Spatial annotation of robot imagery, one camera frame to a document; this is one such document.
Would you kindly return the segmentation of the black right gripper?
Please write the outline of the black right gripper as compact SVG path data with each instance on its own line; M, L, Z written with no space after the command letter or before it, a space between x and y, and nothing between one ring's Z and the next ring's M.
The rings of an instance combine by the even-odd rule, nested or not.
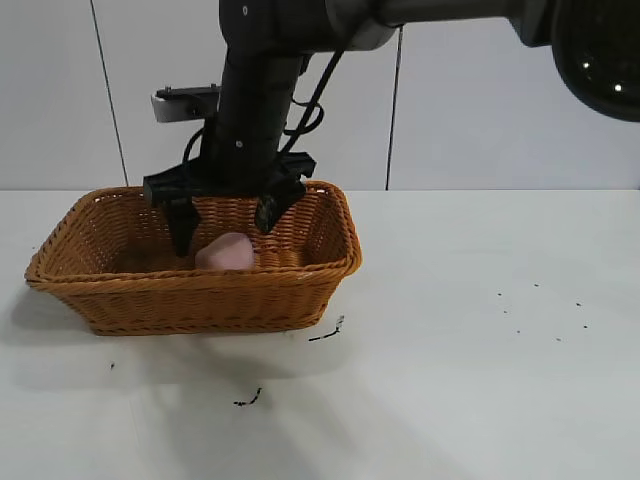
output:
M306 153L280 154L281 137L305 54L225 58L220 84L158 90L151 98L159 123L200 120L198 156L148 175L143 191L161 204L174 252L186 257L200 223L190 197L259 196L254 223L271 232L281 217L306 194L300 177L311 177L316 163Z

